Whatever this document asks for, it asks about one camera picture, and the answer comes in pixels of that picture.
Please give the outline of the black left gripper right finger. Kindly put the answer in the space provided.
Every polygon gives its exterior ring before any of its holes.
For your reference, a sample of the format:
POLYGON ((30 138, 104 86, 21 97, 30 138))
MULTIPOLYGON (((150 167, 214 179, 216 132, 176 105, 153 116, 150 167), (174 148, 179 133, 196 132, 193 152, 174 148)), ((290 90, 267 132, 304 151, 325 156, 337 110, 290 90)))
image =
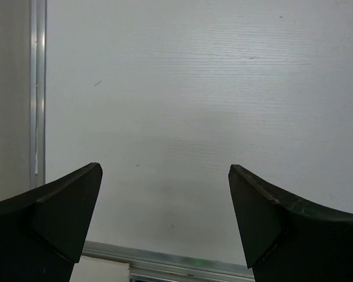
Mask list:
POLYGON ((238 164, 228 180, 256 281, 353 281, 353 214, 299 197, 238 164))

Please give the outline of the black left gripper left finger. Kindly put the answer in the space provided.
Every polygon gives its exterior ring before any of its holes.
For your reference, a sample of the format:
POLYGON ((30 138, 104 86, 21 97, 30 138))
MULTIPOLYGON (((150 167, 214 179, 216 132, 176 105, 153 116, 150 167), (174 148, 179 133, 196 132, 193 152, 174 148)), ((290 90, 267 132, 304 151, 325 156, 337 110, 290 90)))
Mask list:
POLYGON ((102 181, 90 163, 0 202, 0 281, 69 281, 102 181))

